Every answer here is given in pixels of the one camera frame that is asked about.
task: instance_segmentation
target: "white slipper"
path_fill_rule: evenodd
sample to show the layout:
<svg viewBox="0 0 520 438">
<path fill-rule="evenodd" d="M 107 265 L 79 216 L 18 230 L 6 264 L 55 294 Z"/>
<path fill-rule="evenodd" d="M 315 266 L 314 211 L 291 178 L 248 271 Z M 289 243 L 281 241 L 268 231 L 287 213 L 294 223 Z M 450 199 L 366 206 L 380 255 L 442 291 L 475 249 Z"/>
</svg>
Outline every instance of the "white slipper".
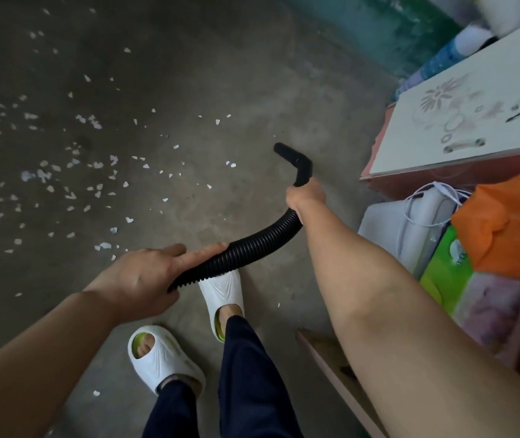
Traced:
<svg viewBox="0 0 520 438">
<path fill-rule="evenodd" d="M 199 281 L 199 287 L 207 303 L 213 335 L 223 343 L 225 338 L 223 335 L 220 336 L 221 329 L 217 311 L 226 304 L 237 304 L 243 313 L 242 282 L 239 279 L 239 272 L 233 270 L 219 277 Z"/>
<path fill-rule="evenodd" d="M 132 342 L 140 333 L 150 333 L 155 343 L 151 351 L 142 358 L 135 358 Z M 180 348 L 177 340 L 169 331 L 160 326 L 142 326 L 132 334 L 128 341 L 128 356 L 134 370 L 147 386 L 156 394 L 156 388 L 169 376 L 188 375 L 201 383 L 205 390 L 205 375 Z"/>
</svg>

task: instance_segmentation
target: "pant leg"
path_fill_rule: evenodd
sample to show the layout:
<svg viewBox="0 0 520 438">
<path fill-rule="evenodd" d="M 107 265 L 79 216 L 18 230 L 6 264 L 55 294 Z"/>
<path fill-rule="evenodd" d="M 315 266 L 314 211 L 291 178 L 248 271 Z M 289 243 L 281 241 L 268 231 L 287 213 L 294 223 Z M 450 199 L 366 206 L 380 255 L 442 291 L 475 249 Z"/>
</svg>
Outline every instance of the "pant leg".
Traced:
<svg viewBox="0 0 520 438">
<path fill-rule="evenodd" d="M 222 438 L 301 438 L 284 382 L 256 333 L 241 316 L 228 319 L 225 330 Z"/>
<path fill-rule="evenodd" d="M 171 381 L 158 391 L 142 438 L 198 438 L 197 404 L 192 389 Z"/>
</svg>

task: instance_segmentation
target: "gray floor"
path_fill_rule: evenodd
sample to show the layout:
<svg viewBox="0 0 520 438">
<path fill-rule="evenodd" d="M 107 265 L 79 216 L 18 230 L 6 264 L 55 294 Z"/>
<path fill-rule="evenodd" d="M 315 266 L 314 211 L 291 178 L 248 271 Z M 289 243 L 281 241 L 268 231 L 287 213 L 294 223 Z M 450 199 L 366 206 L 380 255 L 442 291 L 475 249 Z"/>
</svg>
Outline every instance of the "gray floor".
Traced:
<svg viewBox="0 0 520 438">
<path fill-rule="evenodd" d="M 378 199 L 358 176 L 394 84 L 271 0 L 0 0 L 0 103 L 6 106 L 0 109 L 6 113 L 0 117 L 0 346 L 82 289 L 113 253 L 175 242 L 197 248 L 272 223 L 285 210 L 284 191 L 294 178 L 294 169 L 272 153 L 276 141 L 314 160 L 330 206 L 356 228 Z M 21 101 L 22 94 L 28 99 Z M 33 122 L 25 112 L 39 115 L 37 130 L 28 128 Z M 95 115 L 103 129 L 81 124 L 77 114 Z M 73 155 L 65 148 L 74 141 L 82 163 L 68 169 Z M 119 158 L 114 167 L 110 155 Z M 150 169 L 132 155 L 146 157 Z M 20 179 L 43 160 L 62 169 L 50 180 L 54 193 L 38 179 Z M 87 167 L 93 162 L 105 166 Z M 116 180 L 108 178 L 113 169 Z M 102 197 L 95 198 L 86 188 L 99 183 Z M 64 186 L 77 199 L 66 199 Z M 11 194 L 22 212 L 15 212 Z M 66 238 L 70 232 L 75 237 Z M 95 251 L 104 241 L 114 250 Z M 282 373 L 307 438 L 357 435 L 357 421 L 294 339 L 300 326 L 331 331 L 304 233 L 241 273 L 246 314 Z M 183 289 L 155 321 L 206 372 L 200 430 L 218 436 L 222 346 L 198 288 Z M 126 355 L 139 325 L 111 334 L 53 436 L 140 436 L 155 397 Z"/>
</svg>

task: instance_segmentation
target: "black plastic pipe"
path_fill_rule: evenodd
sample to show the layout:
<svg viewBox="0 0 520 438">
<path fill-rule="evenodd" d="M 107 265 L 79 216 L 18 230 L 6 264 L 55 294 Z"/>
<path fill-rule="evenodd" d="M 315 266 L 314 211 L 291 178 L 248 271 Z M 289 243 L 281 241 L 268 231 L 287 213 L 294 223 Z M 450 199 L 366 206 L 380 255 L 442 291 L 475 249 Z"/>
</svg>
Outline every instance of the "black plastic pipe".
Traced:
<svg viewBox="0 0 520 438">
<path fill-rule="evenodd" d="M 312 177 L 312 161 L 310 159 L 283 143 L 276 143 L 274 152 L 297 168 L 297 177 L 294 182 L 296 187 L 308 183 L 308 180 Z M 183 272 L 170 285 L 169 291 L 196 281 L 223 275 L 258 261 L 292 240 L 301 227 L 302 224 L 297 213 L 288 209 L 273 225 L 230 243 L 229 247 L 219 255 L 215 255 L 206 262 Z"/>
</svg>

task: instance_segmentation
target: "orange fabric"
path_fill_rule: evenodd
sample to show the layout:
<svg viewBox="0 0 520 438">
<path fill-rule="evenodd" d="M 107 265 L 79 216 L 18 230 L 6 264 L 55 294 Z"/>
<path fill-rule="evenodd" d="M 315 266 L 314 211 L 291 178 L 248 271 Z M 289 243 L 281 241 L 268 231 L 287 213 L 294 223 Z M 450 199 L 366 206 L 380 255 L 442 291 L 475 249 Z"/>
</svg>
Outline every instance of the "orange fabric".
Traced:
<svg viewBox="0 0 520 438">
<path fill-rule="evenodd" d="M 520 174 L 477 186 L 452 222 L 473 270 L 520 279 Z"/>
</svg>

